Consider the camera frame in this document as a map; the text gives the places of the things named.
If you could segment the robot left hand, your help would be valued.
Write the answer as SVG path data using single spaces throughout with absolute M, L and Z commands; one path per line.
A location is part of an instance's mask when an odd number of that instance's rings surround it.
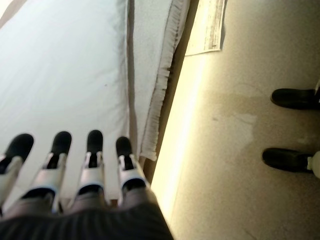
M 115 143 L 120 197 L 105 198 L 103 134 L 87 137 L 78 189 L 68 209 L 59 198 L 72 136 L 56 134 L 51 150 L 31 186 L 0 213 L 3 240 L 171 240 L 173 234 L 132 151 L 130 140 Z

